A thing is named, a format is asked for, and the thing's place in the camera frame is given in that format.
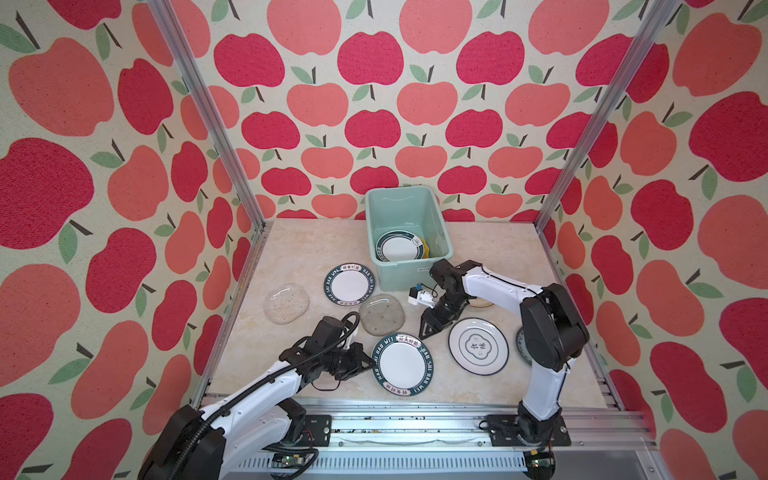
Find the large green rim lettered plate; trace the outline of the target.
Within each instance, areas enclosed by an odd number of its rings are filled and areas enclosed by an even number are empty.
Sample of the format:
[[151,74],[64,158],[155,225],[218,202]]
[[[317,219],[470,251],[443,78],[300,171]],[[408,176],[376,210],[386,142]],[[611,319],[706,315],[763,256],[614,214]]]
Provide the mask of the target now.
[[420,395],[434,378],[433,356],[422,341],[409,334],[383,337],[376,344],[372,359],[375,380],[393,395]]

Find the white plate green red rim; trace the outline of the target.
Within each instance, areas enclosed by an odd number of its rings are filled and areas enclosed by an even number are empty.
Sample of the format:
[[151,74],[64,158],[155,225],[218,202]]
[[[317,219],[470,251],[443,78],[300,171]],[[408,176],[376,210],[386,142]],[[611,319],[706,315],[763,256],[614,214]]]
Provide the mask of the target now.
[[418,235],[406,230],[386,232],[376,242],[376,258],[381,262],[419,260],[414,243],[415,236]]

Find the yellow polka dot plate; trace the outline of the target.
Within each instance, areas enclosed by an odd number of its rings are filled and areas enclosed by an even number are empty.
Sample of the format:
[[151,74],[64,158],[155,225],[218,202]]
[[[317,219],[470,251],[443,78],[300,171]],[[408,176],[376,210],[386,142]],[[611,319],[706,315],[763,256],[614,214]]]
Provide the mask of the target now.
[[417,259],[428,258],[430,250],[428,245],[425,243],[425,241],[421,237],[415,236],[414,243],[417,248]]

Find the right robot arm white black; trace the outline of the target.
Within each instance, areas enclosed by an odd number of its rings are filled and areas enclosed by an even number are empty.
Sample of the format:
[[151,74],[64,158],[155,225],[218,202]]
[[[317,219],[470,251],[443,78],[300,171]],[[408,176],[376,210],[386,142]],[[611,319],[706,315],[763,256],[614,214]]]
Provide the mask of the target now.
[[532,371],[517,408],[518,437],[525,445],[547,443],[561,417],[560,394],[567,372],[590,339],[568,291],[557,283],[541,287],[513,280],[473,260],[454,266],[441,259],[429,274],[443,295],[421,314],[421,340],[457,321],[475,298],[519,314]]

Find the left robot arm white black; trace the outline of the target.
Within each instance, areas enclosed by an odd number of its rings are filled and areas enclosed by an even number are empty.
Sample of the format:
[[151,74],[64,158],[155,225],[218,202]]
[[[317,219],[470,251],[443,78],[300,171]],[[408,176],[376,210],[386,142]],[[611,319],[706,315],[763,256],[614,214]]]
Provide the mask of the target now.
[[319,450],[299,445],[309,429],[306,410],[294,397],[322,374],[343,382],[372,368],[362,344],[351,339],[360,321],[355,311],[342,319],[325,316],[311,335],[238,392],[204,408],[181,407],[148,453],[139,478],[222,479],[258,451],[286,466],[281,478],[302,475]]

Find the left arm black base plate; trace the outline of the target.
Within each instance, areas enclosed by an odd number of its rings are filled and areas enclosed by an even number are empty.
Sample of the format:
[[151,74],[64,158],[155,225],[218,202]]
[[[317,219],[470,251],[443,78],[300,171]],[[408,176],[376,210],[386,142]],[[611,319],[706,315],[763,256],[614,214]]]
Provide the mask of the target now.
[[306,415],[293,419],[286,435],[274,446],[292,449],[328,447],[332,419],[330,415]]

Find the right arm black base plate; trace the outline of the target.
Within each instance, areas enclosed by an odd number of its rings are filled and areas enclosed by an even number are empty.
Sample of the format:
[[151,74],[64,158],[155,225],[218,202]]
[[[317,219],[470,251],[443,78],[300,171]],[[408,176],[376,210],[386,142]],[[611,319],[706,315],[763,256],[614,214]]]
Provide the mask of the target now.
[[494,447],[544,448],[572,445],[570,434],[560,414],[539,421],[529,415],[488,415],[478,425],[489,434]]

